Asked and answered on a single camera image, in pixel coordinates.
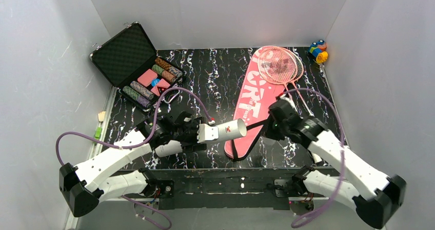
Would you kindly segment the white shuttlecock tube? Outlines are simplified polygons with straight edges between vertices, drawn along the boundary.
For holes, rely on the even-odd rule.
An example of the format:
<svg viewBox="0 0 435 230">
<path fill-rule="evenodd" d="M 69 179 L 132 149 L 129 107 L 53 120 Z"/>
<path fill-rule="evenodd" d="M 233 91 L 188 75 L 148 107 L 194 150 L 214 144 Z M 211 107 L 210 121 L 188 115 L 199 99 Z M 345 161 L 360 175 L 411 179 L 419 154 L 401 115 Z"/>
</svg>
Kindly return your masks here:
<svg viewBox="0 0 435 230">
<path fill-rule="evenodd" d="M 216 141 L 204 143 L 206 145 L 235 140 L 245 137 L 247 134 L 247 127 L 242 119 L 236 119 L 218 125 L 207 125 L 214 126 L 219 129 L 219 138 Z M 181 145 L 177 141 L 171 141 L 168 145 L 161 145 L 156 148 L 155 152 L 159 157 L 166 157 L 178 153 L 188 153 L 182 152 Z"/>
</svg>

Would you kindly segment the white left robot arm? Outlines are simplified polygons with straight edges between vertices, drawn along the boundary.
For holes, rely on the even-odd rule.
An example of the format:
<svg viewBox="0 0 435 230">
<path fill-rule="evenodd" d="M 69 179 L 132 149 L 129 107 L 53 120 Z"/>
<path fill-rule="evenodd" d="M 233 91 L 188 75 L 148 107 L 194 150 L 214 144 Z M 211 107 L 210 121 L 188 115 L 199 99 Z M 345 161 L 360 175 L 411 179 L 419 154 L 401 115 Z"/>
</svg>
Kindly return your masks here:
<svg viewBox="0 0 435 230">
<path fill-rule="evenodd" d="M 78 165 L 65 163 L 60 168 L 60 191 L 72 214 L 81 217 L 99 203 L 128 194 L 156 196 L 168 182 L 160 182 L 147 168 L 116 175 L 125 165 L 146 154 L 156 152 L 166 157 L 184 151 L 204 150 L 199 131 L 211 121 L 181 112 L 177 118 L 158 114 L 149 118 L 113 147 Z"/>
</svg>

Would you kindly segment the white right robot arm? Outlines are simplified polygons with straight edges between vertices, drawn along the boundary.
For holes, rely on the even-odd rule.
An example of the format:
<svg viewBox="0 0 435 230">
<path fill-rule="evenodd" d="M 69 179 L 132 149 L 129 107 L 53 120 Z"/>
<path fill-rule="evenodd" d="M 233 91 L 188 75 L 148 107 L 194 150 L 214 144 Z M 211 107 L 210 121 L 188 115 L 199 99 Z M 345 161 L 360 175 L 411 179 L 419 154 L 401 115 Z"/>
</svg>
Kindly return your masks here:
<svg viewBox="0 0 435 230">
<path fill-rule="evenodd" d="M 288 137 L 340 172 L 335 178 L 303 166 L 289 182 L 281 180 L 275 186 L 277 190 L 334 196 L 334 201 L 348 206 L 375 229 L 383 229 L 404 202 L 407 183 L 402 177 L 388 176 L 342 147 L 324 123 L 315 117 L 301 117 L 290 100 L 278 100 L 269 106 L 266 136 L 275 140 Z"/>
</svg>

